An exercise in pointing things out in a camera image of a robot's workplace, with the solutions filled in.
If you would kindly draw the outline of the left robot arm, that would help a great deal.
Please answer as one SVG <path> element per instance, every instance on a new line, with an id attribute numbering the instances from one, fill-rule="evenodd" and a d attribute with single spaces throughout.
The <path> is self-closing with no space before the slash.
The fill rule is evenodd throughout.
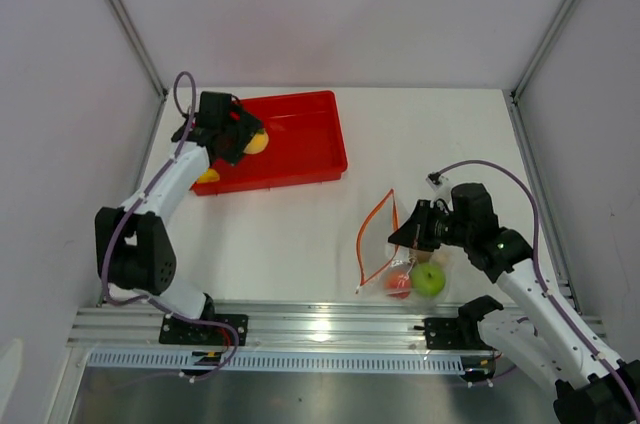
<path id="1" fill-rule="evenodd" d="M 234 95 L 204 92 L 171 137 L 169 155 L 148 183 L 120 206 L 101 208 L 94 220 L 97 272 L 103 295 L 124 305 L 110 291 L 133 292 L 132 302 L 151 301 L 179 316 L 182 332 L 197 344 L 216 334 L 211 298 L 177 278 L 177 257 L 166 224 L 197 179 L 213 164 L 238 164 L 268 144 L 263 122 Z"/>

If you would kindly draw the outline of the yellow lemon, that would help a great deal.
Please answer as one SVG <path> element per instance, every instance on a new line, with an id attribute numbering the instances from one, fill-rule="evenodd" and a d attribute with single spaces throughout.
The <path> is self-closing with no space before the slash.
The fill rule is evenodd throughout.
<path id="1" fill-rule="evenodd" d="M 209 168 L 196 181 L 197 184 L 215 183 L 220 181 L 220 174 L 213 168 Z"/>

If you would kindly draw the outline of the green apple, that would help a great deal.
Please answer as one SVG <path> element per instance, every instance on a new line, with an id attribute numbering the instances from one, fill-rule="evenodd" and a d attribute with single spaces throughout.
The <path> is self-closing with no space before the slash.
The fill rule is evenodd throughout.
<path id="1" fill-rule="evenodd" d="M 412 288 L 420 295 L 436 297 L 446 286 L 446 274 L 436 264 L 418 263 L 409 274 Z"/>

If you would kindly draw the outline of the clear zip top bag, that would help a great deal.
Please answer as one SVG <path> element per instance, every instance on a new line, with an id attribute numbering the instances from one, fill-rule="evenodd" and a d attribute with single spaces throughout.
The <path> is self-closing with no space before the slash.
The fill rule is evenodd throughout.
<path id="1" fill-rule="evenodd" d="M 394 246 L 387 238 L 400 227 L 402 216 L 395 191 L 390 189 L 373 207 L 362 222 L 355 241 L 355 253 L 359 270 L 359 282 L 355 294 L 361 298 L 398 302 L 416 310 L 428 309 L 442 303 L 447 297 L 450 282 L 450 263 L 439 266 L 446 274 L 446 286 L 436 297 L 420 295 L 413 288 L 406 299 L 396 299 L 386 295 L 384 282 L 392 271 L 403 271 L 408 275 L 418 264 L 414 249 Z"/>

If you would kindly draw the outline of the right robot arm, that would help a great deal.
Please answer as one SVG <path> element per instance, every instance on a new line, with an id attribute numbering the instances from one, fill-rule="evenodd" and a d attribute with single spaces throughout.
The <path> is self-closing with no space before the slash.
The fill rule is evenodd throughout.
<path id="1" fill-rule="evenodd" d="M 470 263 L 522 312 L 483 296 L 458 310 L 456 333 L 468 347 L 486 344 L 555 396 L 561 423 L 639 419 L 639 363 L 604 342 L 546 278 L 524 237 L 500 225 L 480 183 L 455 186 L 448 204 L 420 200 L 389 243 L 416 251 L 461 248 Z"/>

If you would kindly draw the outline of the small pink peach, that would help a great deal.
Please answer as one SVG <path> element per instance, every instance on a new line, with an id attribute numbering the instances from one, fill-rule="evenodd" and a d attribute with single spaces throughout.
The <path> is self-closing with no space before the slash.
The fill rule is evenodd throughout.
<path id="1" fill-rule="evenodd" d="M 403 271 L 390 272 L 384 282 L 387 296 L 396 299 L 406 299 L 410 296 L 412 284 L 410 276 Z"/>

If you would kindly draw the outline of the brown kiwi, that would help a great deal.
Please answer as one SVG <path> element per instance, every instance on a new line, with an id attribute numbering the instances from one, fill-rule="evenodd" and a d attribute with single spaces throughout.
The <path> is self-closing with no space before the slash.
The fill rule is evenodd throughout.
<path id="1" fill-rule="evenodd" d="M 418 263 L 426 263 L 433 260 L 433 252 L 430 251 L 416 251 L 415 258 Z"/>

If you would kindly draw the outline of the red plastic bin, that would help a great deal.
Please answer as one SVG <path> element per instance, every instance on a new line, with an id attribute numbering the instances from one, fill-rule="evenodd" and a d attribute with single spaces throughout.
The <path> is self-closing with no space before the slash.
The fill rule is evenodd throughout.
<path id="1" fill-rule="evenodd" d="M 218 161 L 219 179 L 196 182 L 198 196 L 335 181 L 348 161 L 335 94 L 330 90 L 245 99 L 269 136 L 266 149 L 232 166 Z"/>

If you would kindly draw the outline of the large orange peach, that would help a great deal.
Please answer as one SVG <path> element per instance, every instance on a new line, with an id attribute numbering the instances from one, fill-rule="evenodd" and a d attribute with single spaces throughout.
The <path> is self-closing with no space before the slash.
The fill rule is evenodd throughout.
<path id="1" fill-rule="evenodd" d="M 244 148 L 247 155 L 262 153 L 269 144 L 269 135 L 265 129 L 258 130 Z"/>

